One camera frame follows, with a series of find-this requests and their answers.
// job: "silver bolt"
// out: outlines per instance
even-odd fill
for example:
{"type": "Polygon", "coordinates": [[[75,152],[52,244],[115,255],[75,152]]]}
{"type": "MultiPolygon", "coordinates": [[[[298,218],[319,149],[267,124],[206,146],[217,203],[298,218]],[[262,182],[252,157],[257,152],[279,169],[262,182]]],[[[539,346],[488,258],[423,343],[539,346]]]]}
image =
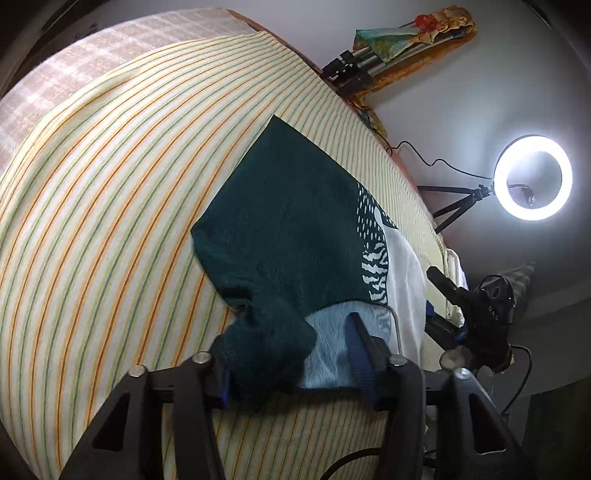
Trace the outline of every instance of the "silver bolt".
{"type": "Polygon", "coordinates": [[[206,364],[212,359],[212,356],[208,352],[198,352],[191,357],[193,362],[196,364],[206,364]]]}
{"type": "Polygon", "coordinates": [[[141,377],[148,369],[143,365],[134,365],[127,372],[130,377],[141,377]]]}
{"type": "Polygon", "coordinates": [[[391,355],[388,362],[395,367],[402,367],[408,363],[408,360],[402,355],[391,355]]]}
{"type": "Polygon", "coordinates": [[[471,373],[467,368],[456,368],[453,371],[453,374],[460,380],[468,380],[471,376],[471,373]]]}

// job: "striped bedsheet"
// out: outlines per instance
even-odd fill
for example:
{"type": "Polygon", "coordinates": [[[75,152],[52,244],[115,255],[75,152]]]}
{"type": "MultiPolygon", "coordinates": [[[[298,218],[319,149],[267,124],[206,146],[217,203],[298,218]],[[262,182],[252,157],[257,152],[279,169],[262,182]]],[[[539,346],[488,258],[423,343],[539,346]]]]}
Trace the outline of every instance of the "striped bedsheet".
{"type": "MultiPolygon", "coordinates": [[[[0,179],[0,414],[40,478],[58,477],[129,367],[177,365],[233,320],[189,230],[273,114],[368,188],[423,268],[443,269],[443,246],[398,167],[271,35],[135,58],[44,116],[0,179]]],[[[169,420],[167,410],[174,478],[169,420]]],[[[318,478],[379,445],[384,423],[358,398],[327,394],[278,394],[258,414],[215,417],[229,479],[318,478]]],[[[368,478],[373,466],[357,460],[335,478],[368,478]]]]}

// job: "metal rod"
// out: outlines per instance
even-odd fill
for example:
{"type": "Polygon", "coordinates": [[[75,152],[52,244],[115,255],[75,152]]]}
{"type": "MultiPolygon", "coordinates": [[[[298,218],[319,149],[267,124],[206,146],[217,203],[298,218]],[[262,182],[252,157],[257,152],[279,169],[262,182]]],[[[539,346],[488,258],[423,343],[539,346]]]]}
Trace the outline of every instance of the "metal rod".
{"type": "Polygon", "coordinates": [[[353,57],[355,57],[356,59],[359,59],[361,57],[365,57],[366,54],[371,53],[371,48],[370,47],[364,47],[364,48],[360,48],[359,50],[353,50],[351,52],[351,55],[353,57]]]}
{"type": "Polygon", "coordinates": [[[379,59],[379,57],[377,55],[371,55],[370,57],[366,58],[365,60],[360,61],[357,66],[361,69],[369,69],[370,67],[372,67],[374,64],[376,63],[381,63],[382,65],[384,64],[382,62],[382,60],[379,59]]]}
{"type": "Polygon", "coordinates": [[[388,63],[382,62],[381,65],[376,65],[376,66],[368,69],[368,73],[372,77],[375,77],[378,74],[382,73],[384,70],[388,70],[389,68],[393,67],[394,65],[401,63],[402,61],[404,61],[406,59],[409,59],[410,57],[412,57],[413,55],[416,55],[417,53],[421,53],[422,51],[425,51],[431,47],[439,45],[445,41],[451,40],[452,38],[462,38],[463,36],[464,36],[463,31],[461,32],[461,34],[459,34],[459,32],[456,32],[456,31],[440,34],[436,37],[436,40],[433,43],[419,43],[419,44],[413,45],[412,47],[407,48],[402,54],[394,57],[388,63]]]}

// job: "black cable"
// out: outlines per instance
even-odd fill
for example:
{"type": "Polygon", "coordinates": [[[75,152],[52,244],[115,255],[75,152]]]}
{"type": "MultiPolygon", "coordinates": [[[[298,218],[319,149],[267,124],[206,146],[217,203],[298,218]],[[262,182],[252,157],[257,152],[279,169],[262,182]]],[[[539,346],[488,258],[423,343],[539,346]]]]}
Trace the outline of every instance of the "black cable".
{"type": "Polygon", "coordinates": [[[526,346],[521,346],[521,345],[511,345],[511,348],[517,348],[518,350],[523,350],[525,353],[527,353],[527,357],[529,359],[530,365],[527,368],[527,372],[525,374],[525,377],[523,378],[521,385],[517,389],[517,392],[515,392],[515,395],[513,395],[513,398],[510,400],[510,402],[507,404],[507,406],[501,412],[502,416],[504,416],[509,411],[509,409],[511,408],[513,403],[515,403],[515,400],[517,400],[517,397],[519,397],[519,394],[521,393],[521,391],[524,389],[525,384],[527,383],[527,379],[530,377],[531,367],[533,365],[531,351],[529,348],[527,348],[526,346]]]}
{"type": "MultiPolygon", "coordinates": [[[[453,165],[449,164],[449,163],[447,162],[447,160],[444,160],[443,158],[438,158],[438,159],[436,159],[436,160],[435,160],[433,163],[428,163],[428,162],[427,162],[427,161],[426,161],[426,160],[423,158],[423,156],[422,156],[422,155],[421,155],[421,154],[418,152],[418,150],[417,150],[417,149],[414,147],[414,145],[413,145],[412,143],[410,143],[409,141],[407,141],[407,140],[402,140],[402,141],[401,141],[401,142],[398,144],[398,146],[396,146],[396,147],[393,147],[392,145],[390,145],[390,143],[388,142],[388,140],[386,140],[386,138],[385,138],[385,137],[384,137],[384,136],[383,136],[383,135],[382,135],[380,132],[378,132],[377,130],[372,130],[372,132],[376,133],[376,134],[377,134],[377,135],[378,135],[378,136],[379,136],[379,137],[380,137],[382,140],[384,140],[384,143],[386,143],[386,145],[387,145],[387,147],[386,147],[386,153],[387,153],[388,155],[390,155],[390,156],[392,156],[392,153],[394,153],[394,150],[398,150],[398,149],[400,148],[400,146],[401,146],[401,145],[403,145],[403,144],[407,144],[407,145],[408,145],[410,148],[412,148],[412,149],[414,150],[414,152],[417,154],[417,157],[419,157],[419,158],[420,158],[420,159],[423,161],[423,163],[424,163],[424,164],[425,164],[427,167],[432,167],[432,166],[434,166],[434,165],[435,165],[435,163],[437,163],[438,161],[442,161],[443,163],[445,163],[445,165],[447,165],[448,167],[450,167],[452,170],[455,170],[455,171],[457,171],[457,172],[459,172],[459,173],[463,173],[464,175],[468,175],[468,176],[470,176],[470,177],[475,177],[475,178],[477,178],[477,179],[484,179],[484,180],[494,180],[494,178],[493,178],[493,177],[485,177],[485,176],[483,176],[483,175],[476,175],[476,174],[469,173],[469,172],[467,172],[467,171],[464,171],[464,170],[460,170],[459,168],[456,168],[456,167],[454,167],[453,165]]],[[[508,187],[509,187],[510,189],[514,189],[514,188],[517,188],[517,187],[521,187],[521,188],[523,188],[523,189],[529,189],[529,190],[531,190],[531,188],[530,188],[528,185],[524,184],[524,183],[514,183],[514,184],[511,184],[511,185],[509,185],[508,187]]]]}
{"type": "MultiPolygon", "coordinates": [[[[333,463],[326,472],[320,477],[320,480],[328,480],[331,476],[335,474],[335,472],[345,466],[349,462],[353,462],[354,460],[359,460],[360,458],[370,457],[370,456],[379,456],[380,448],[366,448],[365,450],[358,450],[357,452],[350,453],[345,455],[343,458],[338,459],[335,463],[333,463]]],[[[429,458],[428,455],[432,455],[435,453],[436,450],[427,450],[423,453],[423,465],[428,466],[430,468],[435,468],[435,459],[429,458]]]]}
{"type": "Polygon", "coordinates": [[[435,458],[431,457],[423,457],[423,466],[428,466],[429,468],[435,468],[437,465],[437,461],[435,458]]]}
{"type": "Polygon", "coordinates": [[[469,173],[467,171],[464,170],[460,170],[459,168],[454,167],[453,165],[449,164],[446,160],[442,159],[442,158],[438,158],[436,159],[433,163],[427,163],[426,160],[423,158],[423,156],[417,151],[416,148],[414,148],[414,145],[406,140],[402,140],[397,147],[392,147],[390,146],[390,148],[394,151],[394,150],[398,150],[400,148],[400,146],[402,144],[407,144],[410,148],[412,148],[414,150],[414,152],[417,154],[417,156],[423,161],[423,163],[427,166],[427,167],[432,167],[435,165],[435,163],[437,163],[438,161],[442,161],[443,163],[445,163],[445,165],[447,165],[448,167],[450,167],[452,170],[455,170],[459,173],[463,173],[464,175],[468,175],[471,177],[476,177],[477,179],[484,179],[484,180],[494,180],[492,177],[484,177],[482,175],[475,175],[473,173],[469,173]]]}
{"type": "Polygon", "coordinates": [[[358,450],[357,452],[345,455],[343,458],[340,458],[335,463],[333,463],[320,477],[320,480],[328,480],[339,468],[345,466],[347,463],[352,462],[353,460],[358,460],[363,457],[378,456],[379,451],[379,448],[366,448],[364,450],[358,450]]]}

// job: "black bracket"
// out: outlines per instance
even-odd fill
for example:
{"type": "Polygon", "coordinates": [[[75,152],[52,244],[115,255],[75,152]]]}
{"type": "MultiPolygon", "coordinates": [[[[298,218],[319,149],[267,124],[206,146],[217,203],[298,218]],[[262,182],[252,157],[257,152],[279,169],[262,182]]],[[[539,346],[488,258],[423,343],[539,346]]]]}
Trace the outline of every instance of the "black bracket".
{"type": "Polygon", "coordinates": [[[482,365],[502,372],[511,363],[508,342],[514,299],[506,278],[496,278],[482,288],[468,291],[456,287],[437,267],[427,269],[427,278],[448,301],[462,309],[465,323],[452,325],[437,314],[428,314],[425,331],[444,350],[466,346],[474,356],[471,368],[482,365]]]}
{"type": "Polygon", "coordinates": [[[437,406],[438,480],[531,480],[534,473],[492,400],[472,373],[422,371],[390,355],[357,313],[346,320],[353,375],[374,410],[390,416],[374,480],[418,480],[423,471],[426,405],[437,406]]]}
{"type": "Polygon", "coordinates": [[[433,218],[440,217],[441,215],[445,215],[447,213],[451,213],[454,210],[454,214],[450,215],[446,218],[442,223],[437,225],[435,228],[435,233],[440,233],[446,227],[448,227],[451,223],[455,222],[458,218],[460,218],[464,213],[466,213],[470,208],[472,208],[476,202],[479,202],[483,198],[488,197],[491,194],[491,190],[484,185],[478,185],[477,189],[465,189],[462,187],[433,187],[433,186],[420,186],[418,187],[419,190],[424,192],[445,192],[445,193],[464,193],[466,196],[457,202],[454,202],[433,214],[433,218]]]}
{"type": "Polygon", "coordinates": [[[76,445],[60,480],[163,480],[162,404],[174,403],[179,480],[224,480],[211,409],[228,403],[229,374],[208,352],[174,368],[132,367],[76,445]]]}
{"type": "Polygon", "coordinates": [[[330,81],[337,93],[345,97],[371,84],[372,76],[368,68],[376,63],[382,61],[369,47],[355,51],[346,50],[339,59],[334,59],[322,69],[320,77],[330,81]]]}

